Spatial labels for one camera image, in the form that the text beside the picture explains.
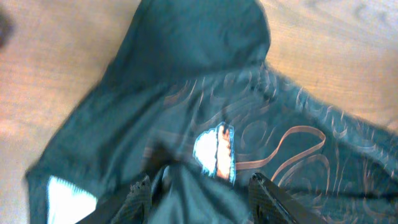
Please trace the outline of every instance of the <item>wood grain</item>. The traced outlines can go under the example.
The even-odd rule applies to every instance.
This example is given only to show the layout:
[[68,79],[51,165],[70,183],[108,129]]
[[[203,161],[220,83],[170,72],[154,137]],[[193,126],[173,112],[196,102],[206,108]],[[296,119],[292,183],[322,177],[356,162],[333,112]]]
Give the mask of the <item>wood grain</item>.
[[[317,98],[398,131],[398,5],[261,1],[270,64]],[[25,170],[114,57],[139,0],[5,0],[0,49],[0,222],[28,222]]]

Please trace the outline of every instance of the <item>white tag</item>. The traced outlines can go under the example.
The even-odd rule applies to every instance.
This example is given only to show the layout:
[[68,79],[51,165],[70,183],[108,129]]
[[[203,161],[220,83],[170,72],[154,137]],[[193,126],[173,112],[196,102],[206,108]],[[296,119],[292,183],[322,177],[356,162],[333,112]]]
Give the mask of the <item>white tag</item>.
[[76,223],[94,212],[97,198],[76,185],[51,176],[47,185],[48,224]]

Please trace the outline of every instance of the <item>swirl design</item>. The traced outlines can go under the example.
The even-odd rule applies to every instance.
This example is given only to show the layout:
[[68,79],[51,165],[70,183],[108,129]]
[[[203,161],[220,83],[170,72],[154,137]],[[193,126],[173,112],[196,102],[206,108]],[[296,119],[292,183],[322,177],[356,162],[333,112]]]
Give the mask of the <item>swirl design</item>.
[[398,222],[398,138],[314,100],[266,65],[174,86],[144,157],[162,142],[193,162],[195,139],[220,122],[235,128],[236,182],[262,172],[329,223]]

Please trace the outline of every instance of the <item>dark green hoodie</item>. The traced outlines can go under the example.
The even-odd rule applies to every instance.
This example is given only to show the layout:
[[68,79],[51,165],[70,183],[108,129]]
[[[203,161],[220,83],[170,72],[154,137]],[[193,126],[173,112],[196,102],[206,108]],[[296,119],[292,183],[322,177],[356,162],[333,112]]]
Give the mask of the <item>dark green hoodie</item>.
[[149,223],[245,223],[255,172],[327,222],[398,222],[398,137],[314,100],[269,47],[254,0],[142,0],[27,172],[31,223],[77,222],[143,170],[161,177]]

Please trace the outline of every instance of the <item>patch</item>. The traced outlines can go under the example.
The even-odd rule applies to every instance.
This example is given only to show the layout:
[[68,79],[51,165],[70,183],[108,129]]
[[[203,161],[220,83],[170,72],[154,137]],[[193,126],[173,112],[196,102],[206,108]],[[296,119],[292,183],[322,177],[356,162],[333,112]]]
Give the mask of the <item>patch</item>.
[[235,182],[234,128],[224,122],[200,134],[193,156],[202,166],[202,174]]

